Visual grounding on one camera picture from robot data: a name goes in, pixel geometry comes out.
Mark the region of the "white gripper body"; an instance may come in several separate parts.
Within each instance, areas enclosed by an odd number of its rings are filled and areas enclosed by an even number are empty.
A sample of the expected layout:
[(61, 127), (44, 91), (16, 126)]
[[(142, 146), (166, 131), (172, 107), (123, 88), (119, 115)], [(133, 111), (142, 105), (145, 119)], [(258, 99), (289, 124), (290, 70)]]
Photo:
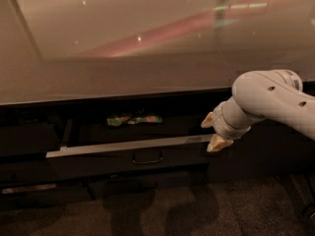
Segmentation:
[(224, 101), (214, 109), (212, 126), (224, 139), (237, 140), (250, 130), (251, 122), (234, 101)]

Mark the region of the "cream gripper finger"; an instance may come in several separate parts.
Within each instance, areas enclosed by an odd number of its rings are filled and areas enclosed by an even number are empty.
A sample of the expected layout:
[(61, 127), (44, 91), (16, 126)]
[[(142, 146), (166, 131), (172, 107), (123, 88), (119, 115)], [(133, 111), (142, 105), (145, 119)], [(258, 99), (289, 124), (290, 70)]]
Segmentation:
[(209, 112), (206, 118), (202, 121), (201, 127), (210, 128), (212, 126), (212, 117), (213, 117), (213, 113)]
[(207, 152), (219, 152), (233, 144), (233, 140), (225, 139), (218, 134), (211, 136), (210, 142), (207, 146)]

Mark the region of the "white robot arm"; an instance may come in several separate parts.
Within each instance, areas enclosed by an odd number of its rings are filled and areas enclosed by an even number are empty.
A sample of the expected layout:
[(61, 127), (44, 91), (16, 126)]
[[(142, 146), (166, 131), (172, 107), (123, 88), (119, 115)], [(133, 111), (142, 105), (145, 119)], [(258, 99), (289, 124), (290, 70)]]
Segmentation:
[(315, 97), (303, 91), (302, 80), (290, 70), (251, 71), (239, 76), (231, 97), (202, 121), (215, 133), (208, 152), (218, 152), (265, 119), (283, 123), (315, 140)]

